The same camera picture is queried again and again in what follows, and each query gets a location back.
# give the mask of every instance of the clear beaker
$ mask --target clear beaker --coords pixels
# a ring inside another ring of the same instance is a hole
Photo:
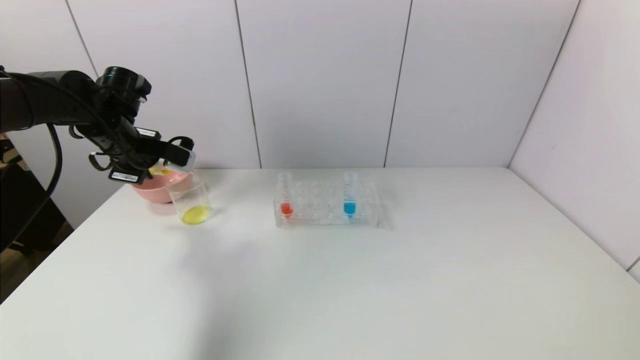
[[[191,174],[178,183],[169,182],[166,190],[182,222],[187,225],[197,225],[209,219],[211,215],[209,194],[200,176]]]

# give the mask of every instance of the test tube rack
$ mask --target test tube rack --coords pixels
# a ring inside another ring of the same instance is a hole
[[[350,199],[345,198],[346,190]],[[357,176],[353,184],[346,180],[296,181],[290,174],[283,173],[278,176],[273,211],[278,227],[376,227],[380,200],[374,183]]]

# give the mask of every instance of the pink bowl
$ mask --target pink bowl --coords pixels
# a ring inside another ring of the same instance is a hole
[[[169,191],[166,189],[169,184],[174,190],[186,191],[193,184],[193,174],[191,172],[181,174],[172,171],[169,175],[154,175],[153,179],[146,179],[141,185],[131,186],[143,199],[163,204],[171,202],[171,196],[169,196]]]

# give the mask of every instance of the label sticker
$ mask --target label sticker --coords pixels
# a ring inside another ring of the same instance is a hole
[[[118,179],[118,180],[124,180],[124,181],[130,181],[132,183],[137,183],[138,182],[138,177],[135,175],[129,175],[129,174],[123,174],[121,172],[114,172],[111,175],[112,179]]]
[[[154,137],[156,135],[156,133],[157,133],[157,131],[147,130],[147,129],[140,129],[139,127],[136,127],[136,129],[138,130],[139,133],[141,133],[142,135],[145,135],[145,136]]]

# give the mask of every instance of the white wall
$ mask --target white wall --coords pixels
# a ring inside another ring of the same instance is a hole
[[[622,267],[640,256],[640,1],[581,2],[511,169]]]
[[[410,0],[238,0],[263,167],[382,167]]]
[[[136,125],[195,141],[196,167],[260,167],[234,0],[70,0],[98,72],[152,85]]]
[[[413,0],[388,167],[506,167],[578,0]]]
[[[91,67],[64,0],[3,0],[0,10],[0,63],[9,72],[80,70],[91,77]],[[121,184],[89,164],[96,147],[76,140],[58,127],[63,151],[60,182],[52,199],[73,227],[77,227]],[[45,126],[14,131],[9,137],[44,188],[53,174],[55,155]]]

